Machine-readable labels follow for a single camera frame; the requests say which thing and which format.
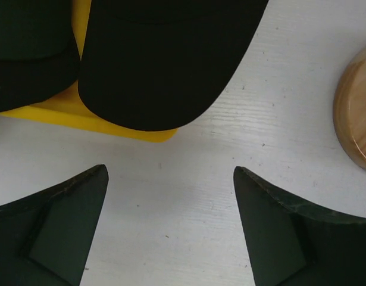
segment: black fabric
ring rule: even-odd
[[[33,61],[0,61],[0,112],[47,100],[78,77],[80,56],[73,34],[67,48]]]
[[[107,184],[95,166],[0,206],[0,286],[78,286]]]
[[[141,20],[142,9],[126,16],[109,0],[93,0],[79,76],[82,101],[99,117],[132,129],[191,122],[227,85],[267,2],[231,1],[219,9],[216,1],[211,13],[201,7],[200,15],[189,6],[173,21],[165,11],[155,15],[162,5]]]
[[[0,0],[0,60],[33,60],[65,50],[70,0]]]
[[[366,219],[321,207],[246,168],[234,187],[256,286],[366,286]]]
[[[173,23],[221,11],[242,0],[99,0],[112,15],[137,23]]]
[[[79,67],[70,0],[0,1],[0,112],[67,89]]]

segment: round wooden lid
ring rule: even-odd
[[[366,169],[366,47],[340,78],[333,103],[333,121],[346,153]]]

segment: wooden round object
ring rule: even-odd
[[[366,169],[366,47],[340,78],[333,103],[333,121],[346,153]]]

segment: wooden disc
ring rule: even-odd
[[[333,103],[333,121],[346,153],[366,169],[366,47],[340,78]]]

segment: cap brim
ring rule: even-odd
[[[132,129],[191,122],[227,85],[267,2],[239,1],[200,18],[139,24],[94,0],[79,76],[82,101],[99,117]]]
[[[29,61],[0,61],[0,112],[47,100],[77,80],[80,56],[74,36],[63,52]]]

